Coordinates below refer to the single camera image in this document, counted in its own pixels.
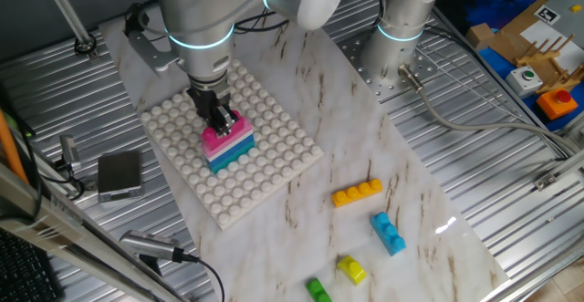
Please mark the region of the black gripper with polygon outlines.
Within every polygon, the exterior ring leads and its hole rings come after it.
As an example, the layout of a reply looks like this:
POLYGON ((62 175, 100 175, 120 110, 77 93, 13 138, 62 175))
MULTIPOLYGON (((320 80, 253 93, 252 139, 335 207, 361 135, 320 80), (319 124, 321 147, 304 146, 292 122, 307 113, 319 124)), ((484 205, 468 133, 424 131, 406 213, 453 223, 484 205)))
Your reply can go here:
POLYGON ((189 77, 189 80, 191 87, 188 94, 198 115, 208 122, 218 136, 229 134, 238 122, 238 117, 229 108, 231 87, 226 77, 211 81, 189 77))

